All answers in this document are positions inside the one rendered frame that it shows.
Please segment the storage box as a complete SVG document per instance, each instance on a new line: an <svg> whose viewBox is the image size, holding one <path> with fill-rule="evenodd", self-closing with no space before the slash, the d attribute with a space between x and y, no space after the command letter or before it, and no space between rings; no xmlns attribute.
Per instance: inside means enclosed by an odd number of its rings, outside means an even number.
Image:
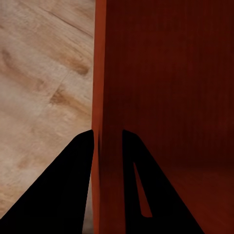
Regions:
<svg viewBox="0 0 234 234"><path fill-rule="evenodd" d="M234 0L96 0L92 130L94 234L126 234L123 130L205 234L234 234Z"/></svg>

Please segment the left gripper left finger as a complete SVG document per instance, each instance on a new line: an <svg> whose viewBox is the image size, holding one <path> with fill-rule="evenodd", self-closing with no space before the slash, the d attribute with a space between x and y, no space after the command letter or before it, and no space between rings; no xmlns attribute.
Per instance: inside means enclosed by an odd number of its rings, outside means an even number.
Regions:
<svg viewBox="0 0 234 234"><path fill-rule="evenodd" d="M82 234L94 132L78 134L0 219L0 234Z"/></svg>

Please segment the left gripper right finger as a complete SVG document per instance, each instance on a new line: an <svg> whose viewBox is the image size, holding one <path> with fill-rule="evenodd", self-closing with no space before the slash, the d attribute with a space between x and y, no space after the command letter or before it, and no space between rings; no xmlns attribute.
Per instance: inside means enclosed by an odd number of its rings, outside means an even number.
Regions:
<svg viewBox="0 0 234 234"><path fill-rule="evenodd" d="M126 234L205 234L141 138L122 131ZM153 217L141 214L134 163Z"/></svg>

